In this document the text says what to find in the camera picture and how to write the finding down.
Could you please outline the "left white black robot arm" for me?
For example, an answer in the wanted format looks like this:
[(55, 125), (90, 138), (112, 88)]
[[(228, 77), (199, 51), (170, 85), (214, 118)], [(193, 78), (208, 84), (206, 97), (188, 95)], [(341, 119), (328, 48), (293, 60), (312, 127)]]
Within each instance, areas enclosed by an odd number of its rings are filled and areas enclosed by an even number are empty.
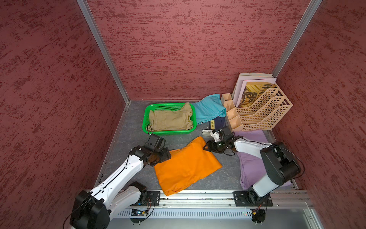
[(74, 229), (106, 229), (110, 221), (131, 205), (147, 207), (150, 216), (159, 205), (159, 197), (152, 197), (146, 186), (133, 182), (122, 188), (145, 166), (151, 167), (171, 158), (168, 148), (158, 151), (151, 148), (134, 147), (122, 163), (104, 182), (91, 191), (81, 191), (75, 198), (68, 219)]

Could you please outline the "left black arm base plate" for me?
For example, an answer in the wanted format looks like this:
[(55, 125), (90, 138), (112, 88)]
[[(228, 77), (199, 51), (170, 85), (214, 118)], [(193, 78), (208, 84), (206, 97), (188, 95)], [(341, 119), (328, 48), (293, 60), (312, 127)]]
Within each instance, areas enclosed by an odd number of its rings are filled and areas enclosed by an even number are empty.
[(147, 191), (140, 197), (138, 202), (130, 205), (130, 207), (149, 207), (159, 206), (161, 191)]

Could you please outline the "orange pants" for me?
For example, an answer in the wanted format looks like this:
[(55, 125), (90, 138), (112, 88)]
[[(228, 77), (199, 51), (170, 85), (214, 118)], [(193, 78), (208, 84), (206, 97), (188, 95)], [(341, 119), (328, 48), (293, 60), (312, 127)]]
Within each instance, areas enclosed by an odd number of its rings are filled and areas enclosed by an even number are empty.
[(205, 145), (205, 140), (197, 137), (186, 147), (170, 151), (171, 158), (154, 167), (166, 196), (179, 193), (222, 168), (213, 153), (204, 150)]

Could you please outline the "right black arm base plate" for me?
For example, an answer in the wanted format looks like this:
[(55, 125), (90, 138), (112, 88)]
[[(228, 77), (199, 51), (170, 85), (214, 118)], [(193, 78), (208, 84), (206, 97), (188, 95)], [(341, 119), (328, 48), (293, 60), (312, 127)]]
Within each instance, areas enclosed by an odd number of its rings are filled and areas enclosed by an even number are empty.
[(270, 194), (266, 194), (263, 197), (258, 196), (255, 192), (251, 191), (234, 191), (233, 199), (236, 207), (272, 207), (273, 202)]

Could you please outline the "khaki long pants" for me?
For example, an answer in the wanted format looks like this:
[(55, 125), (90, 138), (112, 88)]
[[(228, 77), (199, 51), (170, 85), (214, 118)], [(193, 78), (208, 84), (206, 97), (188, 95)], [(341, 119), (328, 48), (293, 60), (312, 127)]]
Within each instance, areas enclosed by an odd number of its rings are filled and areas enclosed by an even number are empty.
[(191, 130), (193, 110), (189, 103), (177, 111), (155, 110), (149, 112), (150, 126), (153, 131)]

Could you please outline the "teal pants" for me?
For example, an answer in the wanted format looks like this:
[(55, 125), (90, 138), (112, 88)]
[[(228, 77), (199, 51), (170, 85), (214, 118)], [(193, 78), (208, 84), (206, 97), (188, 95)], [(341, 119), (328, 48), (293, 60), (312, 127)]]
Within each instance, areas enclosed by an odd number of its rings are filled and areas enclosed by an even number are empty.
[(207, 123), (217, 117), (226, 117), (226, 108), (223, 106), (220, 95), (213, 94), (199, 102), (193, 103), (198, 125)]

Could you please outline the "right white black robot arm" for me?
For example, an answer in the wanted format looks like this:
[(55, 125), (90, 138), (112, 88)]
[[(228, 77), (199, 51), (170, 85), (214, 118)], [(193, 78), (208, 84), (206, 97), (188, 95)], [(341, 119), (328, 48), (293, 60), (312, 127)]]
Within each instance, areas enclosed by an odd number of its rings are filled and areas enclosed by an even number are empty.
[(235, 135), (228, 127), (203, 130), (204, 150), (238, 156), (242, 191), (234, 192), (236, 206), (270, 206), (269, 194), (302, 174), (300, 160), (280, 141), (263, 143)]

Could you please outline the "green plastic basket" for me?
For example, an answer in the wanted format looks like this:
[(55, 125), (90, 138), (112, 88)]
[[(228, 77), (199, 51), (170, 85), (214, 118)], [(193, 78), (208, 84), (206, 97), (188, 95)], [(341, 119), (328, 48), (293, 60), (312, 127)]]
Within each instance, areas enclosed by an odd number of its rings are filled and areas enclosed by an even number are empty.
[(144, 112), (142, 130), (147, 134), (184, 135), (196, 127), (196, 110), (190, 103), (151, 104)]

